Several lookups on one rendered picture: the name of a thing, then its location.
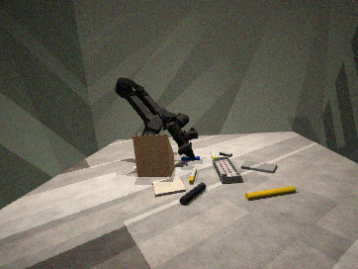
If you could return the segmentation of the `grey keyboard with white letter keys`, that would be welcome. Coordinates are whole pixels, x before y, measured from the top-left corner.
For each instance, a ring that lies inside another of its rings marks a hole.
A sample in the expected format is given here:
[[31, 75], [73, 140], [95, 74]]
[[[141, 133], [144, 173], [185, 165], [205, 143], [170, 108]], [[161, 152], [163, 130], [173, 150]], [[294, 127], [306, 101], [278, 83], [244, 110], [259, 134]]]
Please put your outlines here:
[[213, 163], [223, 184], [242, 183], [241, 174], [228, 156], [213, 157]]

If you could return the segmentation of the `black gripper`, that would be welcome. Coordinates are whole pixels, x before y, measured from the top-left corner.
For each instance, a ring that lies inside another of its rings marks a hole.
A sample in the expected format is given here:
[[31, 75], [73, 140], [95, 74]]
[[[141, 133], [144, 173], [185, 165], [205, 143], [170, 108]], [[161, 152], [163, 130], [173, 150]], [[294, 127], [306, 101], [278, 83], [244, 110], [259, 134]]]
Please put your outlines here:
[[187, 142], [188, 140], [185, 140], [182, 130], [178, 134], [173, 136], [173, 140], [175, 140], [178, 144], [178, 153], [180, 155], [185, 154], [188, 157], [195, 159], [195, 155], [192, 150], [192, 142]]

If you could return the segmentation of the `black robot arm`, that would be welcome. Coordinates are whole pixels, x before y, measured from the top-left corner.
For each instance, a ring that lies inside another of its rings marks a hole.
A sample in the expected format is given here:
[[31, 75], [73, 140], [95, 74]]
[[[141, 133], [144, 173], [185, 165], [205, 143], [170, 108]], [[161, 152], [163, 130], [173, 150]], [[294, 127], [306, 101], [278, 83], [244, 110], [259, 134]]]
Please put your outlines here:
[[[128, 78], [119, 78], [115, 91], [119, 96], [127, 99], [143, 119], [145, 128], [142, 135], [158, 135], [163, 128], [164, 131], [168, 130], [174, 136], [189, 123], [187, 115], [180, 113], [176, 115], [159, 107], [142, 86], [137, 85]], [[194, 128], [190, 128], [190, 131], [183, 132], [183, 136], [185, 140], [189, 141], [189, 139], [198, 138], [198, 132]]]

